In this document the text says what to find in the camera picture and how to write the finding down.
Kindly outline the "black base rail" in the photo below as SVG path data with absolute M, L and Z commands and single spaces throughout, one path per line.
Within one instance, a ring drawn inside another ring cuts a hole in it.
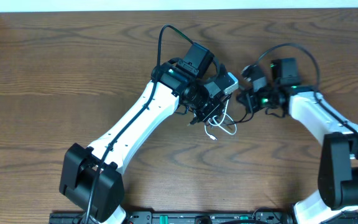
M 257 220 L 262 223 L 296 223 L 289 213 L 279 212 L 267 208 L 245 213 L 156 213 L 147 211 L 127 212 L 124 224 L 199 224 L 199 223 L 226 223 L 233 220 Z M 85 223 L 83 213 L 51 213 L 49 224 Z M 322 223 L 358 224 L 358 216 L 341 215 Z

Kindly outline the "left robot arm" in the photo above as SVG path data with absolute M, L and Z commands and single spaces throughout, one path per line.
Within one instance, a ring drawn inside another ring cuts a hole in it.
M 195 123 L 208 123 L 226 110 L 237 78 L 214 54 L 194 43 L 184 58 L 156 67 L 151 81 L 131 109 L 105 134 L 65 153 L 59 191 L 85 211 L 80 223 L 122 223 L 122 176 L 154 129 L 182 105 Z

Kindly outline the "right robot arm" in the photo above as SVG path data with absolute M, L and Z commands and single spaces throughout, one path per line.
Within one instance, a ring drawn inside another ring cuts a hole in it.
M 284 223 L 350 223 L 358 218 L 358 125 L 336 111 L 312 85 L 302 85 L 294 58 L 272 60 L 273 84 L 255 63 L 241 75 L 252 86 L 237 101 L 246 111 L 280 108 L 299 121 L 320 143 L 322 150 L 318 188 L 294 204 Z

